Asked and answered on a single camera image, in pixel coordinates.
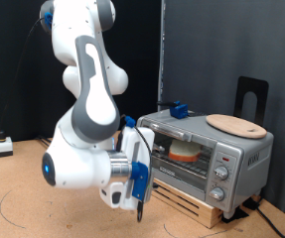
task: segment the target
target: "toaster oven control knob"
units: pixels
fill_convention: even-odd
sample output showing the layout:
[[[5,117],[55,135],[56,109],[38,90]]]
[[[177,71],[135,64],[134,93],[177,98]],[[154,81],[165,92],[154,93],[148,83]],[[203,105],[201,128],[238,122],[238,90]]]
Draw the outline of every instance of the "toaster oven control knob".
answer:
[[[225,167],[217,167],[214,169],[214,173],[221,180],[225,180],[228,178],[228,170]]]
[[[215,187],[211,192],[210,196],[216,200],[223,200],[224,193],[220,187]]]

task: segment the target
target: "black backdrop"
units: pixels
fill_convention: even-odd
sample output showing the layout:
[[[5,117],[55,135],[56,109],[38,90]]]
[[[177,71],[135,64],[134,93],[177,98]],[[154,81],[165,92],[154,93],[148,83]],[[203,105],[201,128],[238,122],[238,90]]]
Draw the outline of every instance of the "black backdrop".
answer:
[[[0,0],[0,116],[27,35],[44,0]],[[110,58],[129,76],[114,96],[120,113],[138,119],[157,110],[161,0],[114,0],[116,20],[103,34]],[[66,66],[54,56],[51,37],[39,26],[28,45],[3,123],[14,141],[52,137],[57,121],[74,104],[63,85]]]

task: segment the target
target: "black wall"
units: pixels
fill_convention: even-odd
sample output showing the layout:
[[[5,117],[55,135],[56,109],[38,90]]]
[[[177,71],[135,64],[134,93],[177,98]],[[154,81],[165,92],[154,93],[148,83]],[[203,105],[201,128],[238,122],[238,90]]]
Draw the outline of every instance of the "black wall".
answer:
[[[264,197],[285,212],[285,1],[166,0],[164,100],[232,115],[240,76],[269,83]]]
[[[27,35],[44,0],[0,0],[0,116]],[[103,34],[110,58],[129,76],[115,96],[120,113],[138,119],[157,110],[161,0],[114,0],[116,20]],[[66,66],[54,56],[51,37],[39,26],[24,56],[3,129],[14,141],[52,137],[58,120],[74,104],[62,80]]]

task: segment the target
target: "bread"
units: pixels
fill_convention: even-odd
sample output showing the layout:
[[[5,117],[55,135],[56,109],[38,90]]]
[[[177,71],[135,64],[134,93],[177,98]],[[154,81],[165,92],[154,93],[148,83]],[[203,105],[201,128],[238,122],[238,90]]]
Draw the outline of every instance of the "bread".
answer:
[[[169,158],[175,161],[196,162],[201,155],[201,145],[193,142],[173,140]]]

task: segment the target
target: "wooden floor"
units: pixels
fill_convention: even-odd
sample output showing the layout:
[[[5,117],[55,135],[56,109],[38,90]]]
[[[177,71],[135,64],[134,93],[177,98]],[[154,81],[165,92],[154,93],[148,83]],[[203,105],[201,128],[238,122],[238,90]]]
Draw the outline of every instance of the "wooden floor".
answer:
[[[152,197],[143,220],[136,212],[110,209],[97,188],[62,190],[43,179],[46,147],[38,141],[14,143],[14,156],[0,159],[0,237],[278,237],[256,212],[207,229]],[[285,235],[285,214],[263,200],[260,209]]]

